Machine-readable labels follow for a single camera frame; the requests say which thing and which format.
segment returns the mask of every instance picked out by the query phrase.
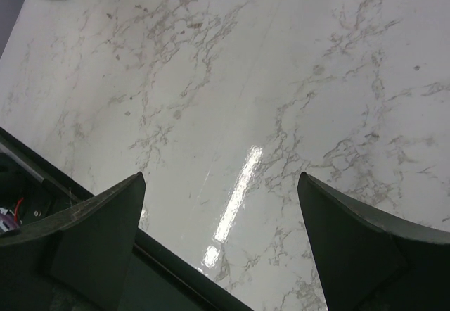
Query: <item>gray wall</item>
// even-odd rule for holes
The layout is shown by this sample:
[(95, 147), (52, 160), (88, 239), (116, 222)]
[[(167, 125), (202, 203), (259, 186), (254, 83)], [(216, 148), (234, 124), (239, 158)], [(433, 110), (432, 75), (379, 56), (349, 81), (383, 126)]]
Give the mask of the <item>gray wall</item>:
[(19, 16), (24, 0), (0, 0), (0, 56)]

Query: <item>gray marble veining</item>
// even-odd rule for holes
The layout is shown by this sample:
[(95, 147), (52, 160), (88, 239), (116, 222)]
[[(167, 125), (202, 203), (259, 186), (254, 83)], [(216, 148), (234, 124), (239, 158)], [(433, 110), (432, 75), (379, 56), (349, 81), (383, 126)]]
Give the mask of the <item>gray marble veining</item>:
[(449, 0), (26, 0), (1, 126), (255, 311), (326, 310), (307, 171), (450, 231)]

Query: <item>red wire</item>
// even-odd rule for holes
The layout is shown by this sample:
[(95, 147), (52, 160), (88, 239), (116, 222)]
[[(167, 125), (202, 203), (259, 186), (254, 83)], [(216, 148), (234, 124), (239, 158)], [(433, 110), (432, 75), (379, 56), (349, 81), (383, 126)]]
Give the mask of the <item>red wire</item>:
[(15, 210), (14, 210), (14, 222), (19, 222), (19, 207), (20, 204), (23, 201), (23, 197), (17, 202), (17, 205), (15, 206)]

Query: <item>marble floor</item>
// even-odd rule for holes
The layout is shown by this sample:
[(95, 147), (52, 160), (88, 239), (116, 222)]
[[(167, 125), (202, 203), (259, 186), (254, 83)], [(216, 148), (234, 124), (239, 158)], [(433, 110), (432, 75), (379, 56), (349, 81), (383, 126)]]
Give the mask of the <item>marble floor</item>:
[(450, 0), (26, 0), (0, 125), (255, 311), (326, 310), (296, 184), (450, 231)]

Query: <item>white marble tile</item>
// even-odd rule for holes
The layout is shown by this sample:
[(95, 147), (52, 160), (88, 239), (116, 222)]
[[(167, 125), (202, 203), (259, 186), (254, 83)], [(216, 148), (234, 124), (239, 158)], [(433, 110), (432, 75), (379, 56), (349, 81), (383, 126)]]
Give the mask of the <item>white marble tile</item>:
[(0, 124), (255, 311), (325, 310), (301, 171), (450, 231), (449, 0), (26, 0)]

